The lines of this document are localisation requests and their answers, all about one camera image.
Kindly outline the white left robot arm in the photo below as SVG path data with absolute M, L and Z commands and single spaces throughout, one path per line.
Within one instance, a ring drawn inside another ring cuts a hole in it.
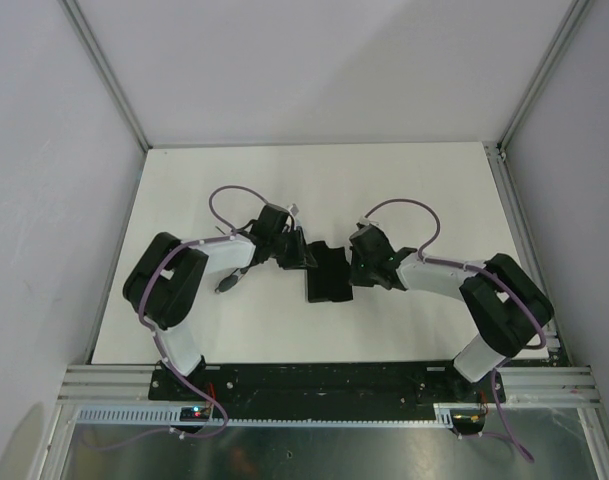
M 123 297 L 151 331 L 162 363 L 174 370 L 169 385 L 181 398 L 194 399 L 205 387 L 198 370 L 205 363 L 203 352 L 187 321 L 203 278 L 227 273 L 216 287 L 223 293 L 270 259 L 284 270 L 315 268 L 297 214 L 294 205 L 268 203 L 258 218 L 227 235 L 183 242 L 160 232 L 127 277 Z

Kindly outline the black glasses case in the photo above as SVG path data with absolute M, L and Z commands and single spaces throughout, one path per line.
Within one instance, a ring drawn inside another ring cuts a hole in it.
M 331 248 L 324 241 L 308 245 L 317 263 L 306 270 L 306 296 L 309 303 L 342 303 L 353 300 L 350 264 L 344 247 Z

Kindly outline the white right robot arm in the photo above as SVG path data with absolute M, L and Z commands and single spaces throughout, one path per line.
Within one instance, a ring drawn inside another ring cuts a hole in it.
M 466 305 L 478 334 L 456 355 L 454 370 L 445 376 L 453 399 L 470 400 L 483 377 L 527 349 L 533 338 L 539 339 L 538 349 L 546 346 L 543 328 L 554 317 L 554 307 L 509 255 L 464 262 L 410 247 L 396 251 L 373 224 L 360 224 L 349 242 L 353 285 L 430 292 Z

